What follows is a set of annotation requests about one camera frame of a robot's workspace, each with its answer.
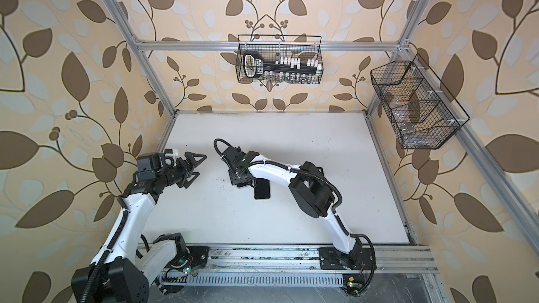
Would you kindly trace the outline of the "black phone case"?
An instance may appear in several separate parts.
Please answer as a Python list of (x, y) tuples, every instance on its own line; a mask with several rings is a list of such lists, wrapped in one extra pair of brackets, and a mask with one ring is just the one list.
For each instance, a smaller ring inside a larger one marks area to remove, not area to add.
[(271, 197), (270, 181), (267, 179), (256, 178), (254, 186), (254, 199), (265, 200)]

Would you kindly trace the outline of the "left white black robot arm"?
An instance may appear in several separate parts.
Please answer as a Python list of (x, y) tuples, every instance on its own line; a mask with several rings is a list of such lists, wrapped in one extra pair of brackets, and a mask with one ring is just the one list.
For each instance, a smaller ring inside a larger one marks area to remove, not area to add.
[(204, 255), (194, 256), (180, 233), (162, 234), (146, 254), (138, 252), (143, 230), (163, 191), (170, 186), (187, 189), (197, 177), (205, 154), (177, 150), (141, 155), (137, 170), (122, 195), (121, 212), (105, 243), (89, 266), (78, 269), (71, 280), (77, 302), (147, 302), (150, 286), (166, 268), (186, 275), (203, 265)]

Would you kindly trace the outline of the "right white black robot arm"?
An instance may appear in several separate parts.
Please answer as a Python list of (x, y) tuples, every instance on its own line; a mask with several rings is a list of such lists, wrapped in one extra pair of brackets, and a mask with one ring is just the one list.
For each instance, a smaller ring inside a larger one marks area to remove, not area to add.
[(226, 164), (231, 184), (238, 188), (252, 187), (256, 200), (271, 197), (272, 183), (287, 188), (299, 209), (321, 220), (331, 235), (333, 255), (321, 256), (320, 260), (359, 272), (355, 279), (344, 281), (342, 290), (352, 297), (359, 297), (367, 290), (376, 272), (374, 244), (366, 234), (348, 229), (338, 212), (342, 194), (327, 180), (322, 167), (309, 161), (301, 165), (272, 161), (256, 151), (244, 152), (221, 138), (213, 141), (213, 148)]

